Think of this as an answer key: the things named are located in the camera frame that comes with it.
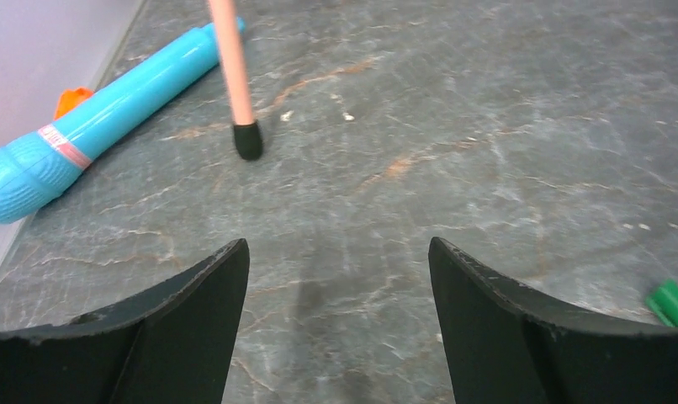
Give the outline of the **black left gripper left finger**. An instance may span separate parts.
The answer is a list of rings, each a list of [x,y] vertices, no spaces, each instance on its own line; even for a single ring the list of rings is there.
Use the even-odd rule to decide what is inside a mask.
[[[0,403],[221,402],[249,267],[237,239],[67,323],[0,332]]]

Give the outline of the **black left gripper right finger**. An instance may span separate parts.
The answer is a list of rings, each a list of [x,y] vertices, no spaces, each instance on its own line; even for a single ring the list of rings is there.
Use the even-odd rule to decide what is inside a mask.
[[[678,403],[678,328],[506,277],[441,237],[429,267],[458,403]]]

